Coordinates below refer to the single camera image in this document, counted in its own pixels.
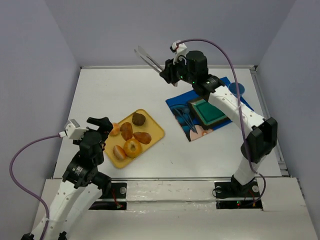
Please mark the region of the dark brown bread roll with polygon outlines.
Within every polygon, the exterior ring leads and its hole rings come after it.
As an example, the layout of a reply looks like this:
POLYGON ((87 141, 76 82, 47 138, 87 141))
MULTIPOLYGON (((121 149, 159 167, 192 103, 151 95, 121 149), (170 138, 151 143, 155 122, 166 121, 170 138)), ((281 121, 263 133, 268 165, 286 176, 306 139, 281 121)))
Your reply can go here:
POLYGON ((146 117, 143 114, 137 113, 137 112, 134 112, 132 114, 132 123, 135 126, 143 126, 145 122, 146 122, 146 117))

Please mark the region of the metal tongs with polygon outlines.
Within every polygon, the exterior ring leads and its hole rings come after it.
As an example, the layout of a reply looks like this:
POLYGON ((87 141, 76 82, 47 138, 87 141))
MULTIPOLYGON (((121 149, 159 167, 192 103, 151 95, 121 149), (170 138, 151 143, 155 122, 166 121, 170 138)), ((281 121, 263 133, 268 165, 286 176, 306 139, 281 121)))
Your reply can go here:
POLYGON ((166 83, 176 87, 178 82, 182 80, 180 75, 181 72, 179 70, 179 58, 177 55, 175 55, 174 58, 167 59, 164 66, 162 66, 140 45, 134 49, 134 53, 164 79, 166 83))

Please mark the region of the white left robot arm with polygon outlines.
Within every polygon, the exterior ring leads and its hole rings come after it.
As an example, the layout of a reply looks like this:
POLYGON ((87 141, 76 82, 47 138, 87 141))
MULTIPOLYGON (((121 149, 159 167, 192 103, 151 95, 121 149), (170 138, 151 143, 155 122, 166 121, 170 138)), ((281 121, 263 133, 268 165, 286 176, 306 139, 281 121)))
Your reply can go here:
POLYGON ((72 140, 79 147, 60 182, 58 191, 40 223, 22 236, 24 240, 67 240, 81 217, 93 203, 111 189, 111 178, 99 172, 104 162, 105 141, 113 129, 108 117, 89 117, 87 123, 97 129, 81 127, 70 119, 60 138, 72 140))

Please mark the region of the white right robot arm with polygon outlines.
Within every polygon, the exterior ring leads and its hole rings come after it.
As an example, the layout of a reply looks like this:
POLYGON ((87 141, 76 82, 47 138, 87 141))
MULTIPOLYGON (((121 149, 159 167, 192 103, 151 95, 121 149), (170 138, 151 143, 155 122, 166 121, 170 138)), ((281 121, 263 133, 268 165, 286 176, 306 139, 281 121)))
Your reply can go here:
POLYGON ((241 130, 242 160, 222 193, 236 196, 250 188, 261 162, 277 144, 278 123, 255 113, 241 102, 217 76, 209 73, 206 56, 198 50, 174 50, 174 58, 165 62, 160 76, 169 84, 184 81, 192 85, 196 94, 222 111, 241 130))

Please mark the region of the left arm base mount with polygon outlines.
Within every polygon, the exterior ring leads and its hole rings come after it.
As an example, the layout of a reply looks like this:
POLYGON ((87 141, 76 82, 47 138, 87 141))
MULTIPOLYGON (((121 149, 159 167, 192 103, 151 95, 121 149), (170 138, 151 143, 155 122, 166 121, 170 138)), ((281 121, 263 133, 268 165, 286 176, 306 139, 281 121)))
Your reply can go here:
POLYGON ((103 193, 89 210, 124 211, 127 209, 127 183, 113 182, 108 193, 103 193))

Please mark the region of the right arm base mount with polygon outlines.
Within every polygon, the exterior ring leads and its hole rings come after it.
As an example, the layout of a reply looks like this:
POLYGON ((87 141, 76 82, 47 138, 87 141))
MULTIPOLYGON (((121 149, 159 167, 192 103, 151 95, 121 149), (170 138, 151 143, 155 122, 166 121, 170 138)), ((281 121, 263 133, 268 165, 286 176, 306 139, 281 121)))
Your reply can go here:
POLYGON ((235 209, 263 209, 258 183, 253 181, 244 189, 233 190, 230 181, 218 181, 214 183, 212 195, 217 200, 218 210, 235 209))

